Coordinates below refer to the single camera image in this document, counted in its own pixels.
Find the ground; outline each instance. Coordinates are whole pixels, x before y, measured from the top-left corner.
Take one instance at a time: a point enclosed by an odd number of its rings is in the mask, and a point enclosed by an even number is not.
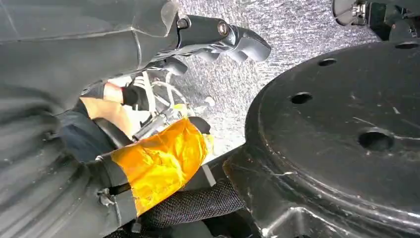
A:
[[[377,41],[366,28],[342,27],[330,0],[177,0],[184,14],[219,17],[247,27],[272,46],[267,61],[237,64],[221,56],[215,62],[189,57],[188,73],[172,82],[194,104],[216,100],[207,119],[220,155],[245,142],[244,124],[256,94],[282,72],[318,55]]]

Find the sleeve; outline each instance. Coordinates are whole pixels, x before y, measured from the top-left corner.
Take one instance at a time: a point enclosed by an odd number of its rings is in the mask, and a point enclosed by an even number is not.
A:
[[[133,33],[2,43],[0,55],[0,236],[100,238],[135,218],[130,190],[108,193],[127,183],[117,164],[79,163],[52,136],[87,85],[138,69]]]

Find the bolt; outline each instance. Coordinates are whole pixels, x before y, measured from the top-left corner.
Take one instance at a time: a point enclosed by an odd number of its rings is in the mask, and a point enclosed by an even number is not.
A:
[[[230,30],[229,25],[226,22],[224,22],[224,21],[221,21],[219,23],[219,25],[217,26],[217,29],[219,30],[219,33],[222,36],[227,35],[229,33],[229,30]]]
[[[176,26],[177,26],[179,29],[185,29],[185,28],[188,28],[188,21],[187,21],[186,19],[184,19],[184,18],[179,19],[179,20],[176,22]]]

